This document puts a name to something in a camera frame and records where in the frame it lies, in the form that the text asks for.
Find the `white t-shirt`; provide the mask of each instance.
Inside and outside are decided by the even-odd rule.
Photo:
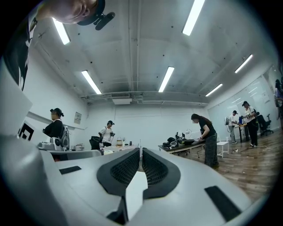
[[[245,109],[245,116],[251,115],[254,112],[254,108],[252,106],[249,106],[248,109]],[[251,120],[255,119],[255,117],[245,118],[246,123],[250,122]]]
[[[235,120],[234,117],[235,117],[235,116],[234,116],[233,114],[231,114],[231,115],[229,116],[229,126],[235,126],[235,125],[236,125],[236,124],[232,123],[232,122],[236,122],[236,120]]]
[[[112,132],[112,129],[108,129],[107,127],[103,127],[100,131],[102,134],[103,140],[102,142],[107,142],[107,143],[111,143],[112,139],[111,139],[111,135],[110,133]]]

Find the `floor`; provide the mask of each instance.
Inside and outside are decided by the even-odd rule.
[[[250,142],[230,144],[229,155],[225,153],[223,158],[218,157],[220,166],[216,171],[242,188],[252,201],[256,201],[270,191],[277,179],[283,160],[283,133],[277,131],[268,136],[258,136],[256,148],[251,148],[249,144]],[[198,150],[200,149],[192,149],[188,156],[181,153],[180,157],[204,162],[204,151],[199,152],[198,158]]]

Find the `white ceiling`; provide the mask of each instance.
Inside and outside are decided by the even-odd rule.
[[[32,45],[79,96],[95,94],[83,70],[105,94],[158,91],[168,66],[175,71],[166,92],[206,95],[219,83],[231,86],[252,65],[235,76],[243,59],[252,53],[255,64],[267,49],[251,15],[231,2],[206,0],[187,36],[182,29],[193,0],[106,0],[104,13],[116,17],[101,31],[65,25],[71,42],[63,45],[46,19]]]

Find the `baseball cap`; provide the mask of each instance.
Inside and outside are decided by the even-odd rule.
[[[242,104],[242,106],[244,106],[245,104],[249,104],[247,101],[244,101],[244,103]]]
[[[50,112],[56,112],[60,117],[61,116],[64,117],[64,114],[62,113],[61,109],[59,109],[59,108],[51,109]]]
[[[95,22],[101,16],[101,14],[103,13],[105,9],[105,0],[97,0],[97,4],[98,5],[96,8],[96,12],[93,15],[87,17],[85,20],[80,21],[78,25],[81,25],[81,26],[89,25]]]

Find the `fluorescent tube light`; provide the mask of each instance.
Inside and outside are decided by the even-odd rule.
[[[205,0],[195,0],[193,7],[191,8],[190,15],[187,19],[186,25],[183,29],[183,34],[186,34],[188,36],[191,35],[191,32],[193,31],[193,28],[195,26],[195,23],[199,17],[200,11],[202,10],[203,4]]]
[[[256,88],[257,88],[257,87],[256,87]],[[256,88],[254,88],[252,91],[250,91],[249,94],[250,94],[251,92],[253,92]]]
[[[91,77],[88,74],[88,71],[83,71],[81,72],[83,74],[83,76],[85,77],[85,79],[88,81],[88,83],[91,85],[91,87],[94,89],[94,91],[97,94],[101,94],[100,90],[97,88],[97,86],[95,85],[95,83],[93,82],[93,80],[91,79]]]
[[[206,97],[208,97],[210,94],[214,93],[216,90],[218,90],[221,86],[223,86],[223,84],[220,84],[219,86],[217,86],[216,88],[214,88],[210,93],[206,94]]]
[[[232,103],[235,103],[236,101],[238,101],[238,100],[240,100],[240,98],[239,99],[237,99],[237,100],[235,100],[234,102],[232,102]]]
[[[160,92],[160,93],[162,93],[163,90],[165,89],[165,87],[166,87],[166,85],[167,85],[167,82],[169,81],[169,79],[170,79],[170,77],[171,77],[173,71],[174,71],[174,68],[168,67],[167,72],[166,72],[166,74],[165,74],[165,77],[164,77],[164,79],[163,79],[163,82],[162,82],[162,84],[161,84],[161,86],[160,86],[160,89],[159,89],[159,92]]]
[[[255,93],[255,94],[257,94],[257,93]],[[253,94],[253,95],[255,95],[255,94]],[[253,95],[251,95],[251,97],[252,97]]]
[[[240,67],[238,67],[237,70],[235,70],[235,73],[238,73],[238,72],[243,68],[243,66],[245,66],[245,65],[249,62],[249,60],[250,60],[252,57],[253,57],[253,55],[251,54],[251,55],[244,61],[244,63],[242,63],[242,65],[241,65]]]
[[[67,32],[66,32],[66,30],[64,28],[64,25],[61,22],[57,21],[56,19],[54,19],[54,18],[52,18],[52,19],[54,21],[55,27],[56,27],[56,29],[57,29],[57,31],[59,33],[59,36],[60,36],[63,44],[66,45],[67,43],[70,42],[70,39],[69,39],[69,37],[67,35]]]

